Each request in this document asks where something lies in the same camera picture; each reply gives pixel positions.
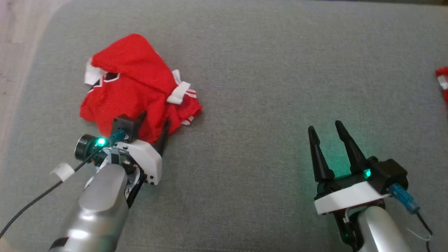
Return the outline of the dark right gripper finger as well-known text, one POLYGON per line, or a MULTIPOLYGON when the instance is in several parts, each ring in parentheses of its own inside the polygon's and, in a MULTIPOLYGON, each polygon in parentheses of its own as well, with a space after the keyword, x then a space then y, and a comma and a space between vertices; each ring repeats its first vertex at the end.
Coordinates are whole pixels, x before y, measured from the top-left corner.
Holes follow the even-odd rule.
POLYGON ((309 126, 308 136, 315 182, 320 183, 333 180, 335 178, 335 174, 328 167, 326 159, 320 148, 320 139, 313 126, 309 126))
POLYGON ((360 150, 355 140, 349 134, 342 121, 335 121, 336 130, 341 141, 345 145, 346 153, 349 158, 350 172, 352 174, 363 174, 368 169, 368 160, 360 150))

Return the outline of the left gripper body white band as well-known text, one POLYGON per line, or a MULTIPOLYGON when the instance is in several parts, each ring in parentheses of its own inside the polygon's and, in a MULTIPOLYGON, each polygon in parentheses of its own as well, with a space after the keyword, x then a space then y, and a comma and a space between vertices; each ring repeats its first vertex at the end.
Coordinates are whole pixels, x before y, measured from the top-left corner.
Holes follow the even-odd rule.
POLYGON ((158 185, 162 176, 162 156, 147 142, 135 140, 132 143, 117 142, 106 147, 104 164, 118 164, 132 174, 137 168, 143 170, 147 183, 158 185))

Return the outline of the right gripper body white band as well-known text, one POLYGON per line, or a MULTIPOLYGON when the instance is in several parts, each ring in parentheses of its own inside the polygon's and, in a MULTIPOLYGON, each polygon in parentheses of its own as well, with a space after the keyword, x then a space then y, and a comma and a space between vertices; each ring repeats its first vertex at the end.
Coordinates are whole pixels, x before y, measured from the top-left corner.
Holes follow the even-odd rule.
POLYGON ((389 193, 378 193, 363 174, 351 174, 319 182, 314 204, 317 214, 324 215, 369 204, 388 196, 389 193))

